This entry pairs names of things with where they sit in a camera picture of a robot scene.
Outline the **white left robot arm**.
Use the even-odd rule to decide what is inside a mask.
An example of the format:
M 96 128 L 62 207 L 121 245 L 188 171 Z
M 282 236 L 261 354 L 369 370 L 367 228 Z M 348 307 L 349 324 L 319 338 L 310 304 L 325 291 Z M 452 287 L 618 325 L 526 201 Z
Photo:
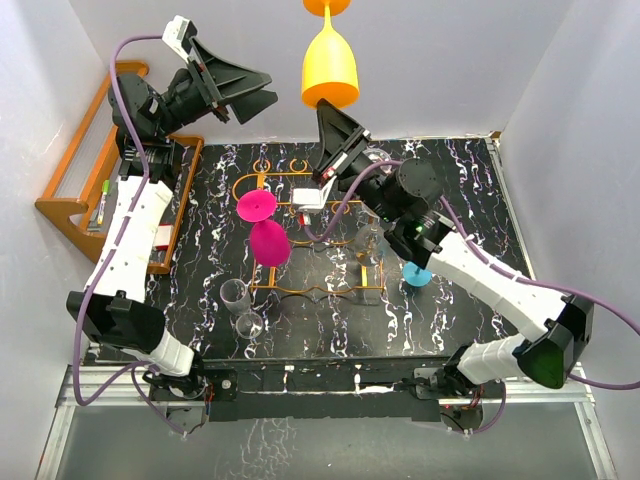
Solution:
M 196 37 L 174 44 L 184 58 L 169 87 L 157 92 L 135 73 L 111 70 L 109 102 L 121 157 L 117 203 L 105 244 L 81 291 L 66 307 L 76 322 L 73 361 L 83 337 L 134 356 L 172 378 L 182 397 L 194 399 L 207 376 L 196 354 L 166 328 L 164 314 L 145 302 L 145 278 L 160 221 L 174 194 L 182 155 L 170 135 L 207 114 L 244 124 L 273 105 L 269 74 L 224 60 Z

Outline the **blue plastic wine glass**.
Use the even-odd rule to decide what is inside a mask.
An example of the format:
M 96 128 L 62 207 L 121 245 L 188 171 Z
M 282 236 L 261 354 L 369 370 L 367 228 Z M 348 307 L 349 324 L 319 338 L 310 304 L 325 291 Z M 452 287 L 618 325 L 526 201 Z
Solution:
M 423 269 L 413 262 L 407 262 L 402 270 L 404 281 L 416 288 L 422 288 L 426 286 L 432 279 L 432 273 L 429 270 Z

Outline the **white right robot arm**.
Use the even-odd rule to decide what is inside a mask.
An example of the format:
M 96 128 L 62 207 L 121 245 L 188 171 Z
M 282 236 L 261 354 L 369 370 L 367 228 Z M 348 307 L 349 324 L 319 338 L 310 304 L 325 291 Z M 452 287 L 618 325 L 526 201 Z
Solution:
M 593 302 L 537 286 L 473 245 L 451 216 L 436 211 L 443 190 L 429 160 L 372 162 L 362 125 L 326 99 L 317 103 L 316 114 L 321 156 L 314 182 L 357 195 L 388 224 L 384 238 L 401 259 L 455 283 L 517 330 L 502 340 L 460 347 L 430 384 L 460 397 L 516 376 L 562 388 L 590 341 Z M 390 173 L 383 172 L 386 165 Z

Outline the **tall clear wine glass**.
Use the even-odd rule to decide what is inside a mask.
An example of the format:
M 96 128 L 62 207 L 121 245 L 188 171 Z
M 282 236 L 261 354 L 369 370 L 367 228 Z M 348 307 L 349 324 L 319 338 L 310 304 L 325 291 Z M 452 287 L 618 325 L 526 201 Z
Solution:
M 384 150 L 378 148 L 369 148 L 366 149 L 364 153 L 372 164 L 381 164 L 383 167 L 390 166 L 391 157 Z

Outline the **orange plastic wine glass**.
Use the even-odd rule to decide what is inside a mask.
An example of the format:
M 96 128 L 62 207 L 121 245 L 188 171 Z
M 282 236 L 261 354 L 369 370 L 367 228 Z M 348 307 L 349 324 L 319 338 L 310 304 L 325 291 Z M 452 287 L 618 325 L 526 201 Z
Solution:
M 323 28 L 310 42 L 302 64 L 301 100 L 315 109 L 321 100 L 337 108 L 353 105 L 360 96 L 354 53 L 332 25 L 350 0 L 303 0 L 306 10 L 324 19 Z

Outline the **clear champagne flute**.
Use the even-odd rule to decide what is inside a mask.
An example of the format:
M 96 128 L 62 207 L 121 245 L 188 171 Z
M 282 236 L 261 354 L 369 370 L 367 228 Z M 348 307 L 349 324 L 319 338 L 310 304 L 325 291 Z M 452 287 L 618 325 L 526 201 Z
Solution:
M 244 339 L 256 339 L 264 330 L 262 317 L 252 310 L 247 285 L 240 279 L 229 279 L 220 287 L 220 297 L 227 310 L 236 316 L 235 330 Z

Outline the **pink plastic wine glass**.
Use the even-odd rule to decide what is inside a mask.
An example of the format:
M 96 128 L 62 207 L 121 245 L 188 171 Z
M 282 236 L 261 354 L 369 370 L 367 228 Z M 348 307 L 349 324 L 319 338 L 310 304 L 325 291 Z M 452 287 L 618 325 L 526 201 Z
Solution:
M 291 253 L 284 228 L 271 219 L 276 209 L 276 197 L 261 189 L 244 194 L 236 207 L 240 218 L 252 224 L 249 234 L 250 248 L 256 262 L 266 267 L 284 264 Z

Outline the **short clear wine glass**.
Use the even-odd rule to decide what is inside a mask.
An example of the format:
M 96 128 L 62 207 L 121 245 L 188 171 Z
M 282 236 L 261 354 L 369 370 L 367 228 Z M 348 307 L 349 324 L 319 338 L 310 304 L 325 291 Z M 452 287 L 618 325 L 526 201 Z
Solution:
M 378 264 L 384 257 L 384 232 L 378 223 L 368 223 L 356 234 L 354 253 L 358 263 L 365 267 Z

